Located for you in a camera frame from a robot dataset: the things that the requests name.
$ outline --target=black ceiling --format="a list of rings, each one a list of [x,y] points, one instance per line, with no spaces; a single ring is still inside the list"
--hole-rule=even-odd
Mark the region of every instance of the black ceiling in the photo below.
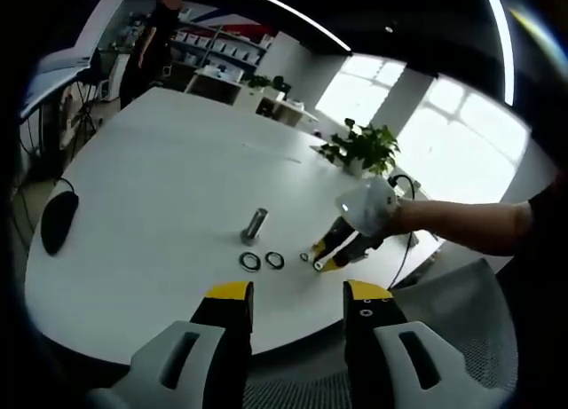
[[[292,35],[318,54],[345,51],[319,30],[265,0],[187,0],[238,13]],[[353,52],[404,60],[410,67],[450,75],[502,100],[503,67],[499,35],[487,0],[279,0],[329,29]],[[529,5],[563,41],[568,4],[562,0],[503,0]],[[516,56],[515,111],[535,128],[541,145],[556,157],[558,132],[565,127],[557,109],[566,83],[534,40],[508,16]],[[385,27],[394,30],[388,33]]]

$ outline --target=rubber o-ring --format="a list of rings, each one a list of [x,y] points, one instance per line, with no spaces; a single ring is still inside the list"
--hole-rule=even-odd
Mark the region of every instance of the rubber o-ring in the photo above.
[[[247,257],[251,257],[255,260],[255,265],[250,266],[246,263]],[[258,258],[257,254],[253,254],[252,252],[243,252],[239,257],[239,263],[246,271],[259,271],[260,270],[260,258]]]
[[[271,256],[276,256],[280,259],[280,262],[278,264],[275,264],[271,261],[270,257]],[[266,262],[272,266],[272,268],[276,269],[276,270],[281,270],[282,267],[284,267],[284,257],[282,256],[282,254],[279,254],[278,252],[268,252],[266,253],[266,255],[264,256],[264,259],[266,260]]]

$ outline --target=shelf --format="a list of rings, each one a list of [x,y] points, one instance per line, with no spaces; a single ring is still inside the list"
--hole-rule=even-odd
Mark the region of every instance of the shelf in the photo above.
[[[184,26],[192,26],[194,28],[199,28],[199,29],[204,29],[204,30],[208,30],[210,32],[213,32],[214,34],[217,33],[219,35],[223,35],[223,36],[228,36],[236,41],[239,41],[240,43],[245,43],[247,45],[250,45],[251,47],[256,48],[257,50],[261,50],[261,51],[266,51],[267,49],[264,47],[261,47],[260,45],[258,45],[257,43],[253,43],[252,41],[249,41],[248,39],[244,39],[241,38],[238,35],[232,34],[230,32],[225,32],[224,30],[218,30],[217,28],[210,28],[208,26],[203,26],[203,25],[198,25],[197,23],[180,23],[179,27],[183,28]]]
[[[243,66],[247,66],[247,67],[253,67],[253,68],[258,67],[258,65],[248,63],[246,60],[237,59],[236,57],[230,56],[230,55],[225,54],[223,52],[213,51],[213,50],[210,50],[209,48],[200,47],[198,45],[193,45],[192,43],[182,43],[181,41],[173,41],[173,43],[175,45],[179,46],[179,47],[194,48],[196,50],[204,51],[208,56],[217,56],[217,57],[220,57],[222,59],[231,60],[231,61],[236,62],[239,65],[243,65]]]

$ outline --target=potted plant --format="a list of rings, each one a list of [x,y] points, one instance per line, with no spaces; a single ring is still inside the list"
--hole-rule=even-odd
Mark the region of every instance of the potted plant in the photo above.
[[[389,166],[396,165],[394,155],[400,149],[386,125],[375,128],[369,124],[361,128],[349,118],[345,119],[345,125],[349,128],[347,138],[334,134],[331,136],[332,144],[323,145],[318,150],[328,161],[341,161],[349,173],[359,178],[366,171],[382,174]]]
[[[256,90],[261,90],[264,87],[268,87],[269,85],[272,84],[272,81],[264,75],[251,75],[248,77],[245,77],[243,79],[243,82],[247,83],[247,85],[250,88],[256,89]]]

